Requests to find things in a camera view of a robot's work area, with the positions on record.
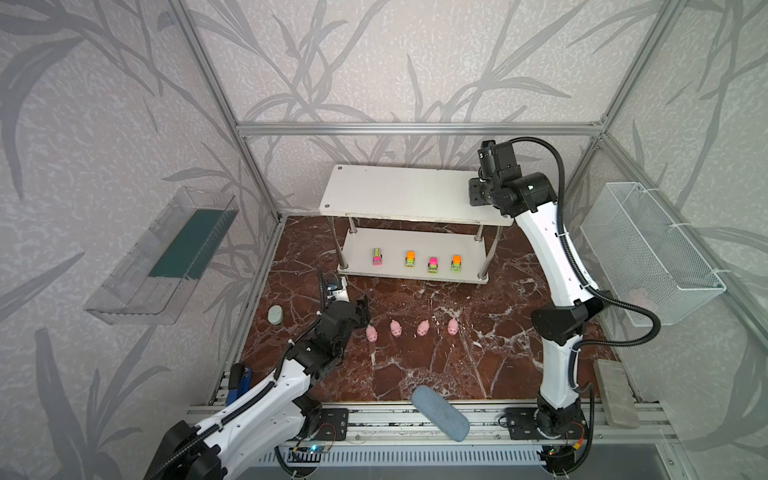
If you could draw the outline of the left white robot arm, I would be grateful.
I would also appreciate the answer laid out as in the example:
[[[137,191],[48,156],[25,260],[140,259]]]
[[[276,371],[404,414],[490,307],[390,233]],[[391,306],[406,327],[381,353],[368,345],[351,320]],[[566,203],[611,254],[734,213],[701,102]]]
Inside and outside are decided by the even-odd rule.
[[[275,369],[210,417],[171,427],[147,479],[236,479],[267,452],[318,430],[322,406],[309,392],[342,364],[353,332],[369,325],[370,312],[365,296],[349,299],[344,276],[331,282],[321,270],[317,276],[316,320],[288,343]]]

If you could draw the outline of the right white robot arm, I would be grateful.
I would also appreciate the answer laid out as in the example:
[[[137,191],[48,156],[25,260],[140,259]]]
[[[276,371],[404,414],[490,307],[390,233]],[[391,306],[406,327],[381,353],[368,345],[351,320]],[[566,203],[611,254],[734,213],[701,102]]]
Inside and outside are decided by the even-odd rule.
[[[560,195],[565,181],[560,179],[553,185],[542,173],[523,174],[514,150],[522,141],[486,140],[481,144],[478,175],[469,182],[469,201],[471,206],[496,208],[521,228],[548,281],[551,300],[531,316],[544,354],[535,421],[544,437],[556,439],[582,413],[577,363],[580,350],[590,343],[584,337],[586,324],[606,306],[650,320],[649,332],[636,339],[616,341],[616,348],[650,342],[660,333],[662,324],[651,310],[613,298],[591,279],[564,225]]]

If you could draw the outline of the pink green truck toy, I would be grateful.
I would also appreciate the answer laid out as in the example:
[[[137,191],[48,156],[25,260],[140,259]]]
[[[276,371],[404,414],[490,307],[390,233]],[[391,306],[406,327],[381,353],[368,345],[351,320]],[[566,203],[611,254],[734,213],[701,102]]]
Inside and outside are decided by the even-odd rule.
[[[383,264],[382,250],[378,247],[375,247],[372,253],[372,265],[381,266],[382,264]]]

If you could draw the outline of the pink pig toy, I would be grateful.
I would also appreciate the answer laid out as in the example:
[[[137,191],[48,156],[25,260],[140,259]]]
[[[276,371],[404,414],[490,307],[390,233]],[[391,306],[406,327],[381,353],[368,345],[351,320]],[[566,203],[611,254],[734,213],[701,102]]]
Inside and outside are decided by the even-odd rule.
[[[424,320],[420,322],[417,326],[417,335],[419,337],[423,337],[428,334],[430,330],[430,322],[428,320]]]
[[[370,343],[375,343],[378,340],[378,331],[372,325],[366,327],[365,334]]]
[[[401,326],[401,324],[400,324],[398,321],[396,321],[396,320],[392,320],[392,321],[390,322],[390,325],[389,325],[389,327],[390,327],[390,332],[391,332],[391,334],[392,334],[392,335],[393,335],[395,338],[399,338],[399,337],[402,335],[402,332],[403,332],[403,330],[402,330],[402,326]]]
[[[447,332],[451,336],[455,336],[459,332],[459,323],[455,318],[452,318],[447,325]]]

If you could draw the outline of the orange mixer truck toy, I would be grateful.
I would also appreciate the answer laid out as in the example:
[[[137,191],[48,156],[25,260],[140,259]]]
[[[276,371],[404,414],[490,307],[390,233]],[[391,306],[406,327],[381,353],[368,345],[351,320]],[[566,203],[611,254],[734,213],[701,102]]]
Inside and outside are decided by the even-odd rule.
[[[406,253],[405,267],[406,268],[415,268],[416,267],[416,253],[413,250],[410,250],[410,251],[408,251]]]

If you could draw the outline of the pink mixer truck toy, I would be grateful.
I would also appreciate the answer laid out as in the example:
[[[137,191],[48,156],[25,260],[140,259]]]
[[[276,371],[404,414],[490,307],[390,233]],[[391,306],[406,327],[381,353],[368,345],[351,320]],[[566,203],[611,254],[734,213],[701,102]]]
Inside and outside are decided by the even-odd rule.
[[[436,257],[431,257],[427,264],[427,271],[430,274],[437,274],[439,271],[439,262]]]

